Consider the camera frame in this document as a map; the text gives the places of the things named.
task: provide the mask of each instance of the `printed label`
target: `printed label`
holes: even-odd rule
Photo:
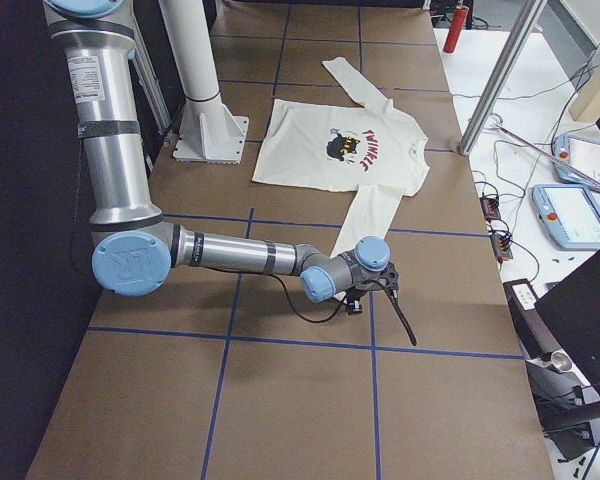
[[[98,57],[75,57],[67,60],[76,103],[105,100]]]
[[[524,308],[525,310],[533,310],[534,308],[536,308],[536,297],[533,296],[533,293],[531,292],[529,286],[526,283],[521,285],[514,285],[513,291],[515,292],[516,297],[518,297],[522,308]]]

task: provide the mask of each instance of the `black monitor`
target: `black monitor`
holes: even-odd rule
[[[600,250],[540,298],[536,310],[600,395]]]

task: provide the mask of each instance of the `white device with blue border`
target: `white device with blue border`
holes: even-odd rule
[[[600,207],[584,185],[535,185],[533,203],[551,239],[564,250],[600,249]]]
[[[600,182],[600,142],[563,134],[556,139],[554,151],[559,159]],[[558,165],[556,165],[556,174],[562,182],[581,183],[598,191],[594,185]]]

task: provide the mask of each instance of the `desk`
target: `desk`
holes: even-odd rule
[[[228,2],[212,33],[224,101],[251,118],[243,160],[178,163],[172,143],[155,203],[330,251],[353,194],[250,178],[273,98],[352,106],[320,65],[346,57],[430,138],[387,235],[419,345],[378,295],[308,325],[266,277],[181,268],[147,297],[105,293],[28,478],[552,478],[428,14]]]
[[[435,36],[441,51],[446,38],[446,31],[435,30]],[[462,32],[454,54],[445,54],[441,51],[445,73],[453,94],[473,96],[482,93],[507,36],[508,32],[465,31]],[[505,126],[508,129],[523,138],[531,142],[546,143],[549,131],[557,120],[563,105],[569,100],[574,91],[572,84],[568,81],[568,76],[562,70],[542,34],[533,33],[500,97],[533,95],[536,92],[552,89],[561,83],[564,83],[564,85],[532,99],[499,100],[494,107],[494,112],[503,117]],[[477,102],[477,98],[454,96],[456,114],[463,130],[468,124],[469,117],[473,113]],[[600,140],[600,132],[595,125],[588,126],[588,124],[574,122],[567,111],[560,124],[559,132],[562,133],[572,129],[581,129],[574,133],[578,136]],[[496,176],[496,163],[493,155],[496,140],[510,141],[511,139],[502,134],[484,132],[471,152],[470,162],[472,169],[474,169],[475,180],[484,180],[482,176],[484,174],[486,179],[494,184],[501,194],[520,194],[519,189]],[[529,181],[529,185],[556,183],[556,176],[553,173],[551,163],[541,158],[534,170],[537,155],[526,150],[528,149],[520,149],[506,144],[498,145],[500,175],[523,186],[527,181]],[[482,185],[477,185],[477,187],[480,193]],[[486,192],[492,193],[492,190],[487,187]],[[595,196],[600,203],[600,194],[595,194]],[[542,295],[547,291],[546,282],[562,280],[594,252],[558,250],[540,225],[529,194],[522,203],[516,199],[502,198],[500,211],[504,220],[511,227],[515,224],[518,205],[520,205],[520,211],[514,239],[529,248],[537,256],[540,262],[540,272],[533,282],[533,286],[536,292]],[[535,274],[536,265],[530,255],[516,246],[513,247],[513,253],[514,259],[503,264],[500,272],[502,281],[532,278]],[[547,441],[547,448],[553,460],[552,466],[556,479],[567,480],[573,478],[574,470],[578,467],[580,467],[580,474],[583,473],[584,469],[577,464],[578,459],[569,464],[560,464],[556,459],[560,458],[561,454],[555,445]],[[600,456],[596,460],[595,472],[598,476],[594,477],[592,471],[589,478],[600,479]]]

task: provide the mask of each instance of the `light blue cap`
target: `light blue cap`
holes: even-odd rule
[[[389,245],[380,237],[364,237],[356,245],[354,253],[360,265],[372,272],[387,268],[391,258]]]
[[[307,268],[300,274],[300,280],[304,293],[314,303],[322,302],[338,293],[331,275],[323,268],[316,266]]]
[[[45,0],[56,10],[78,18],[100,18],[110,14],[124,0]]]
[[[114,233],[100,242],[91,265],[104,288],[139,297],[162,285],[171,270],[171,254],[159,238],[131,230]]]

